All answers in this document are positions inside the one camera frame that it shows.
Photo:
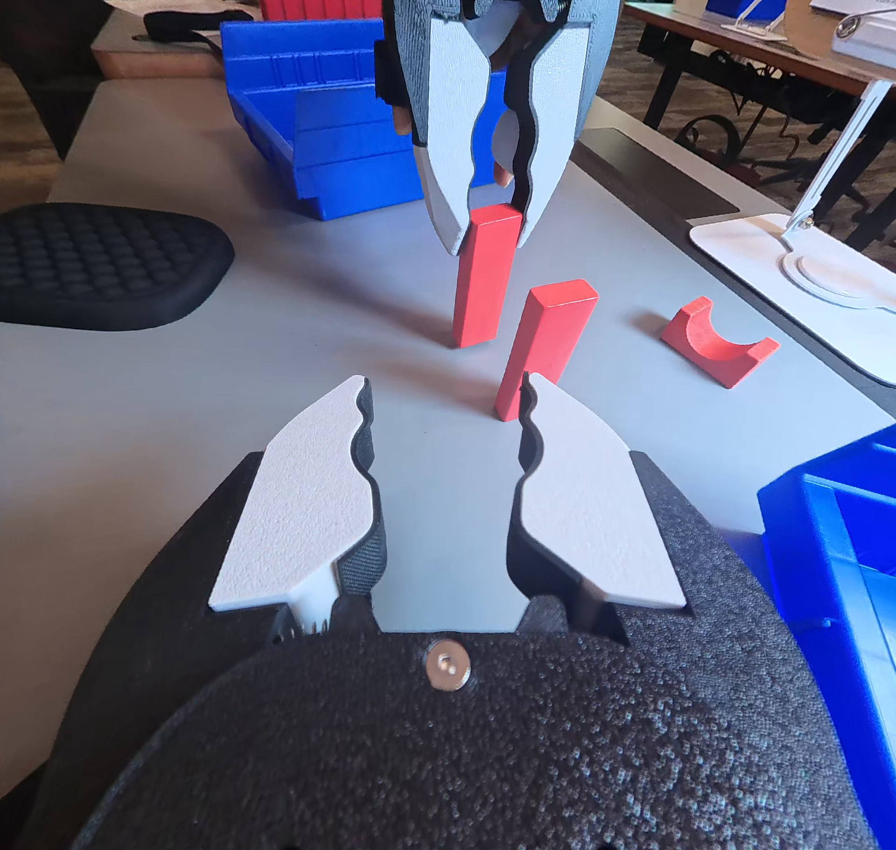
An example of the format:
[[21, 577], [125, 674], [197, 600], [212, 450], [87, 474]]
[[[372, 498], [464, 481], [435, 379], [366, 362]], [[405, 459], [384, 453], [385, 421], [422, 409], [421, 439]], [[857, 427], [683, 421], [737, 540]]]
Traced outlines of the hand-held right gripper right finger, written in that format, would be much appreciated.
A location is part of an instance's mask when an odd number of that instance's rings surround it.
[[665, 625], [688, 607], [628, 447], [540, 374], [524, 374], [507, 570], [530, 599], [519, 632], [585, 632], [627, 644], [621, 609]]

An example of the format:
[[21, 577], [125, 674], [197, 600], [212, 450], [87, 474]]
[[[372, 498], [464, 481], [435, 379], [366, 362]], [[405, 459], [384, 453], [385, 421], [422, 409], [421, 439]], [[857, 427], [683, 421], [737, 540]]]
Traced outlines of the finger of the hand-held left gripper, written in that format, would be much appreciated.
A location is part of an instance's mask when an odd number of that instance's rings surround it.
[[429, 54], [427, 142], [414, 155], [435, 232], [457, 255], [469, 227], [472, 134], [487, 100], [490, 64], [461, 21], [436, 16]]
[[514, 180], [511, 204], [522, 215], [518, 246], [528, 240], [566, 167], [579, 124], [590, 27], [541, 33], [506, 68], [503, 170]]

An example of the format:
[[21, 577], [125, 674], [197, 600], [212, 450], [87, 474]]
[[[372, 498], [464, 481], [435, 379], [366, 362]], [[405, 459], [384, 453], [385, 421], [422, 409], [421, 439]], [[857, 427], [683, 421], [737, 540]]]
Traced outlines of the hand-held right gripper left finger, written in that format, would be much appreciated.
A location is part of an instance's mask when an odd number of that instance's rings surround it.
[[387, 563], [373, 420], [371, 383], [354, 375], [272, 439], [210, 592], [214, 611], [284, 603], [313, 634], [341, 628], [340, 597], [370, 601]]

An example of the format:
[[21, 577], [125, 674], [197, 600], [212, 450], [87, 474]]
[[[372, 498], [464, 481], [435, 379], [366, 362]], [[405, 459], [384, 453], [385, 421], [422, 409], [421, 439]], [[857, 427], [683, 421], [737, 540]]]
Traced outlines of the red rectangular wooden block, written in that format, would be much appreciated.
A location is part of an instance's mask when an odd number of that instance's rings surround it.
[[474, 209], [462, 249], [454, 303], [458, 348], [493, 340], [498, 331], [521, 212], [509, 204]]
[[583, 279], [530, 290], [496, 398], [499, 420], [517, 419], [524, 373], [557, 383], [598, 299]]

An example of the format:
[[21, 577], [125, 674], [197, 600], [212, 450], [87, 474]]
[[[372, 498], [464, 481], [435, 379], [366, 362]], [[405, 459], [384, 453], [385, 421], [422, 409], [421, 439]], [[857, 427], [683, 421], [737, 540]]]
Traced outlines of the red arch wooden block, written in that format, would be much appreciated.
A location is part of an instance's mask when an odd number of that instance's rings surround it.
[[778, 349], [764, 338], [754, 344], [726, 341], [711, 323], [711, 299], [700, 296], [678, 310], [661, 339], [727, 389], [740, 383]]

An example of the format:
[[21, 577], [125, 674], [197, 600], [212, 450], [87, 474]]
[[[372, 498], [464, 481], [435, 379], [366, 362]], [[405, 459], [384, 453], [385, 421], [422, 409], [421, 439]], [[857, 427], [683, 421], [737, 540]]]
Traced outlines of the brown wooden desk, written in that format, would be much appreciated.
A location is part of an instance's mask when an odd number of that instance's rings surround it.
[[628, 3], [623, 12], [645, 26], [638, 52], [663, 67], [644, 116], [644, 125], [654, 130], [684, 75], [699, 79], [702, 91], [717, 88], [737, 103], [757, 104], [762, 115], [778, 113], [790, 128], [811, 125], [812, 143], [845, 127], [867, 85], [894, 83], [893, 71], [804, 56], [707, 18], [675, 14], [671, 5]]

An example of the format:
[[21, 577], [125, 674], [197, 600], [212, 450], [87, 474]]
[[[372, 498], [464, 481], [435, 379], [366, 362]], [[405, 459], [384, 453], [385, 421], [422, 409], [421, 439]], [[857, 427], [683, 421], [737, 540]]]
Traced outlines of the white document stand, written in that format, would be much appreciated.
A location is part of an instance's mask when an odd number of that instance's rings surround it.
[[[894, 72], [894, 9], [835, 14], [790, 0], [786, 32], [801, 52]], [[895, 384], [895, 278], [883, 265], [813, 225], [824, 191], [894, 83], [866, 86], [793, 214], [692, 228], [691, 240], [728, 272], [880, 383]]]
[[721, 27], [742, 35], [747, 35], [752, 38], [757, 38], [764, 41], [788, 42], [788, 37], [778, 30], [783, 22], [784, 13], [780, 13], [771, 22], [763, 26], [753, 25], [752, 23], [748, 22], [748, 18], [750, 17], [750, 15], [763, 1], [764, 0], [752, 1], [737, 16], [736, 20], [733, 23], [723, 23]]

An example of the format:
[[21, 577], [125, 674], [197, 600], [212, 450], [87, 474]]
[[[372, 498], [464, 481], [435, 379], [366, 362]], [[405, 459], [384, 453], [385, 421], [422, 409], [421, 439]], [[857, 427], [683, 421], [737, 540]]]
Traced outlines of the loose white paper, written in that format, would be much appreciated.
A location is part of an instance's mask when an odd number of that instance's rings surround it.
[[122, 12], [144, 17], [153, 13], [218, 14], [227, 11], [243, 11], [245, 8], [234, 2], [221, 0], [104, 0]]

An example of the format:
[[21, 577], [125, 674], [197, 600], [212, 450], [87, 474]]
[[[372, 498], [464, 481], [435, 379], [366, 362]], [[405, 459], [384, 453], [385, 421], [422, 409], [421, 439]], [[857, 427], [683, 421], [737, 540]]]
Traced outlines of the black textured wrist pad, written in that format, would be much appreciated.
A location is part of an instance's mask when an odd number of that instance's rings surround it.
[[184, 318], [234, 262], [227, 234], [172, 212], [74, 202], [1, 216], [1, 321], [96, 331]]

